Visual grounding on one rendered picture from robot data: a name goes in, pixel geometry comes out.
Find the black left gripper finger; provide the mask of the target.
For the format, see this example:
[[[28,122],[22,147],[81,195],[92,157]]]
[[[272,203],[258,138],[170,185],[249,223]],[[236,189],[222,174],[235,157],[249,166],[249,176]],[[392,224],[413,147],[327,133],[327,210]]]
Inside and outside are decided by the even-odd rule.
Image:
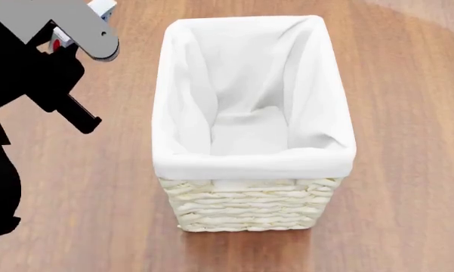
[[[92,133],[102,122],[69,94],[59,100],[57,112],[83,134]]]

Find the white cloth basket liner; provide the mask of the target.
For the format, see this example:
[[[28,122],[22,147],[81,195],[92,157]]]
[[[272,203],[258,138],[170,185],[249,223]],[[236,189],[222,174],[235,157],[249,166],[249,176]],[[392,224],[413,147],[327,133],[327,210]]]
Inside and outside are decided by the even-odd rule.
[[[343,178],[356,141],[322,17],[213,17],[165,31],[152,114],[169,180]]]

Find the cream woven basket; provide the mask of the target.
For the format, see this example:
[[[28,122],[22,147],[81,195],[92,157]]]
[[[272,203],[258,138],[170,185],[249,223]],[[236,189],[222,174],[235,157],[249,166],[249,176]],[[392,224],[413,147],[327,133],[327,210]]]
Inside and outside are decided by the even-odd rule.
[[[341,178],[253,181],[159,179],[178,226],[190,233],[311,228]]]

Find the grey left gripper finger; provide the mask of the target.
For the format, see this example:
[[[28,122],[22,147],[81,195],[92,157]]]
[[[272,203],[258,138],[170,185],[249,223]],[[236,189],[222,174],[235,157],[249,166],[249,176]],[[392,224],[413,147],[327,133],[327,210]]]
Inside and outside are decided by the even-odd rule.
[[[83,0],[0,0],[0,23],[28,43],[53,22],[90,58],[114,60],[119,39]]]

